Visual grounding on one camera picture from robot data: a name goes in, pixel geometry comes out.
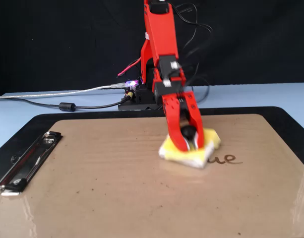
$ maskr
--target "brown writing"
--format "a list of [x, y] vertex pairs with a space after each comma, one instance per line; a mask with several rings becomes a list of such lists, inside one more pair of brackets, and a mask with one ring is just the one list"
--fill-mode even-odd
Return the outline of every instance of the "brown writing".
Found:
[[228, 164], [242, 164], [243, 162], [233, 162], [236, 159], [236, 157], [234, 155], [225, 155], [224, 160], [220, 161], [218, 157], [215, 157], [213, 160], [211, 160], [210, 158], [208, 159], [208, 163], [213, 164], [215, 162], [217, 162], [218, 164], [224, 164], [224, 163], [228, 163]]

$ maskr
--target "red wire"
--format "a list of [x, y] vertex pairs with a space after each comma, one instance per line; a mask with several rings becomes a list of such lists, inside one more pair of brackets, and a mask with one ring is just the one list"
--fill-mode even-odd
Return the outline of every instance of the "red wire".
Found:
[[135, 61], [133, 64], [131, 64], [128, 67], [126, 67], [121, 73], [118, 73], [118, 77], [120, 77], [122, 74], [124, 74], [125, 72], [127, 72], [130, 68], [132, 68], [134, 65], [136, 65], [140, 61], [141, 61], [141, 57], [137, 61]]

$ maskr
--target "connector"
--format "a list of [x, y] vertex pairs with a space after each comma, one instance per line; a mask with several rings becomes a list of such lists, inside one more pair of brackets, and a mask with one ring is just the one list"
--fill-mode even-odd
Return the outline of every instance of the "connector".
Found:
[[127, 94], [126, 94], [126, 98], [128, 98], [128, 100], [131, 100], [132, 99], [132, 97], [133, 97], [133, 92], [128, 92]]

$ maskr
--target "red robotic arm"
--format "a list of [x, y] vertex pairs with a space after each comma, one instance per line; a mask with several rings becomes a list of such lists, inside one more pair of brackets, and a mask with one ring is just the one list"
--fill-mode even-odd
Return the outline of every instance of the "red robotic arm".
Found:
[[[195, 148], [201, 148], [204, 146], [201, 114], [193, 92], [182, 90], [186, 78], [177, 63], [172, 6], [164, 0], [144, 0], [144, 20], [147, 33], [141, 49], [142, 83], [147, 83], [147, 64], [153, 59], [152, 91], [156, 103], [163, 104], [171, 140], [181, 151], [190, 149], [190, 141]], [[189, 126], [181, 128], [182, 117]]]

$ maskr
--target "white cable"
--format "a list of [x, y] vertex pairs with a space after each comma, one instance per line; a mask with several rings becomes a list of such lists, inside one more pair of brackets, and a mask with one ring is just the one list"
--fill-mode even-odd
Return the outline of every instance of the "white cable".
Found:
[[79, 90], [79, 91], [68, 92], [68, 93], [49, 93], [49, 94], [36, 94], [36, 95], [0, 96], [0, 99], [7, 99], [7, 98], [60, 97], [60, 96], [73, 95], [73, 94], [77, 94], [77, 93], [90, 92], [90, 91], [99, 90], [99, 89], [106, 89], [106, 88], [124, 88], [124, 87], [125, 87], [125, 83], [117, 83], [117, 84], [111, 84], [111, 85], [109, 85], [109, 86], [101, 86], [101, 87], [90, 88], [90, 89]]

